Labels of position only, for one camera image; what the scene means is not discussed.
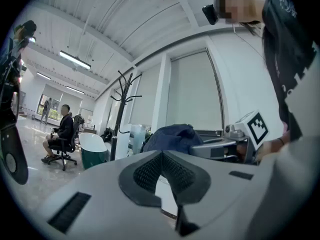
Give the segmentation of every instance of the mesh panel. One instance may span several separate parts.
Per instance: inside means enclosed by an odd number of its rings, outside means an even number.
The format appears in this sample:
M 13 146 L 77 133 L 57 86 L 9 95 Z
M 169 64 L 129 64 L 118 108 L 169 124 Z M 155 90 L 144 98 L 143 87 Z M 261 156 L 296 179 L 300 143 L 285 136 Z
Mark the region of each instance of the mesh panel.
M 151 192 L 156 192 L 156 185 L 162 170 L 162 156 L 155 158 L 137 168 L 133 173 L 133 179 L 141 188 Z
M 162 171 L 174 194 L 179 194 L 195 181 L 195 173 L 163 154 Z

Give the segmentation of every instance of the tile floor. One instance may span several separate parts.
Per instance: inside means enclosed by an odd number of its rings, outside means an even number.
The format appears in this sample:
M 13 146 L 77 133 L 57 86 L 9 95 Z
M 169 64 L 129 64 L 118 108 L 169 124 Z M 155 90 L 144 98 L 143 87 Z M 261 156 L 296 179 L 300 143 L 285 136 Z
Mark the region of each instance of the tile floor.
M 40 124 L 38 120 L 21 116 L 16 126 L 28 164 L 29 178 L 25 185 L 19 185 L 13 180 L 10 184 L 18 201 L 25 209 L 34 212 L 50 194 L 84 171 L 81 153 L 78 149 L 70 153 L 71 158 L 77 161 L 77 165 L 65 161 L 65 171 L 62 171 L 61 160 L 54 161 L 50 165 L 44 164 L 41 158 L 45 157 L 46 151 L 42 142 L 46 135 L 50 134 L 51 128 L 56 126 Z

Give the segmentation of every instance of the cable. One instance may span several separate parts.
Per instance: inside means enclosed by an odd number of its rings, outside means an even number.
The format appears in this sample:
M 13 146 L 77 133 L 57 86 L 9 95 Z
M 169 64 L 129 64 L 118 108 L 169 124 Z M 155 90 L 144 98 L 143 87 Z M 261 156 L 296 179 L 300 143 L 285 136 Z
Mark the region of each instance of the cable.
M 235 26 L 234 26 L 234 25 L 232 25 L 232 26 L 233 26 L 233 32 L 234 32 L 234 34 L 235 34 L 237 37 L 241 38 L 243 41 L 245 41 L 248 45 L 250 45 L 250 46 L 252 47 L 252 49 L 254 49 L 254 50 L 260 55 L 260 57 L 263 59 L 264 63 L 266 63 L 265 58 L 260 54 L 260 52 L 258 52 L 250 43 L 248 43 L 246 40 L 244 40 L 241 36 L 239 36 L 239 35 L 236 33 Z

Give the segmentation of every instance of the fluorescent light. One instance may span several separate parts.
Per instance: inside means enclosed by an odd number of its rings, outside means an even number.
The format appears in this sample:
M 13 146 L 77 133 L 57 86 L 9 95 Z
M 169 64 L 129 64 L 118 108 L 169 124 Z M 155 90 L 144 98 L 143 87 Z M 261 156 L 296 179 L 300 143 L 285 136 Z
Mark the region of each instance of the fluorescent light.
M 64 58 L 66 58 L 67 60 L 69 60 L 69 61 L 71 61 L 71 62 L 73 62 L 73 63 L 76 63 L 76 64 L 84 67 L 84 68 L 87 69 L 87 70 L 90 70 L 90 68 L 91 68 L 91 65 L 85 63 L 84 61 L 82 61 L 82 60 L 80 60 L 80 59 L 78 59 L 78 58 L 76 58 L 76 57 L 74 57 L 74 56 L 72 56 L 72 55 L 70 55 L 70 54 L 62 51 L 62 50 L 60 51 L 59 54 L 60 54 L 61 57 L 64 57 Z
M 39 72 L 37 72 L 37 74 L 38 74 L 40 77 L 43 77 L 43 78 L 48 79 L 48 80 L 51 80 L 50 77 L 47 77 L 47 76 L 45 76 L 44 74 L 41 74 L 41 73 L 39 73 Z
M 73 89 L 69 86 L 67 86 L 68 89 L 72 90 L 72 91 L 75 91 L 75 92 L 78 92 L 78 93 L 81 93 L 81 94 L 85 94 L 83 91 L 80 91 L 80 90 L 76 90 L 76 89 Z

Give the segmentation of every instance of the blue cloth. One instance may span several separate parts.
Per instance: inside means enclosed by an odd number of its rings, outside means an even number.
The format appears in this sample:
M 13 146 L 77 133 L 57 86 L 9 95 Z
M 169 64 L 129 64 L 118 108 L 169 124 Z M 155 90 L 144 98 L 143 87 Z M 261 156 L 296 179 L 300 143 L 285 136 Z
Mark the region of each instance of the blue cloth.
M 189 154 L 189 148 L 203 144 L 190 124 L 173 124 L 158 129 L 143 147 L 143 152 L 171 150 Z

